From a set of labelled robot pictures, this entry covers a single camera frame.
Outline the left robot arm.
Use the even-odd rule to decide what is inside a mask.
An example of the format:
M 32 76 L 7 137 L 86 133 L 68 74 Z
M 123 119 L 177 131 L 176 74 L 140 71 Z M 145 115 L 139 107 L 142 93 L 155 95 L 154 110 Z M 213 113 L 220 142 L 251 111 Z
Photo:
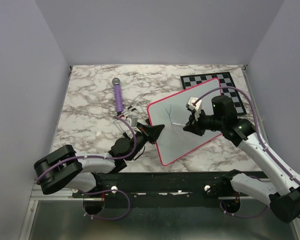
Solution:
M 103 154 L 78 156 L 72 145 L 64 145 L 33 165 L 36 184 L 45 195 L 66 188 L 97 197 L 101 191 L 97 174 L 119 173 L 127 167 L 127 161 L 137 160 L 144 153 L 146 143 L 155 144 L 164 127 L 163 124 L 151 126 L 138 122 L 134 137 L 124 133 Z

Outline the blue whiteboard marker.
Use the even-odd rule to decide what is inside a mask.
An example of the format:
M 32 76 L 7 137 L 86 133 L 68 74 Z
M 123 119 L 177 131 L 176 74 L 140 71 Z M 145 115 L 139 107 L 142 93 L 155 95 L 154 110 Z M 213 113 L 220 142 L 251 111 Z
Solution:
M 176 122 L 172 122 L 171 124 L 172 124 L 172 125 L 175 125 L 175 126 L 179 126 L 179 127 L 185 127 L 185 126 L 186 126 L 185 124 L 182 124 L 182 123 L 176 123 Z

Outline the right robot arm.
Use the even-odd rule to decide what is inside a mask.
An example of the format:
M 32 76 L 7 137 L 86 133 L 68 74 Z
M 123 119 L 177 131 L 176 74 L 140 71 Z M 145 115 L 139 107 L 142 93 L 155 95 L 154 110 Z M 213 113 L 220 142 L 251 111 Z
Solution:
M 257 124 L 237 116 L 234 103 L 225 95 L 211 100 L 213 114 L 207 115 L 202 101 L 190 97 L 186 108 L 191 112 L 183 130 L 202 136 L 205 131 L 220 131 L 224 138 L 246 153 L 270 180 L 268 183 L 232 170 L 220 183 L 220 191 L 231 196 L 243 193 L 269 206 L 282 222 L 290 223 L 300 216 L 300 174 L 294 171 L 264 141 Z

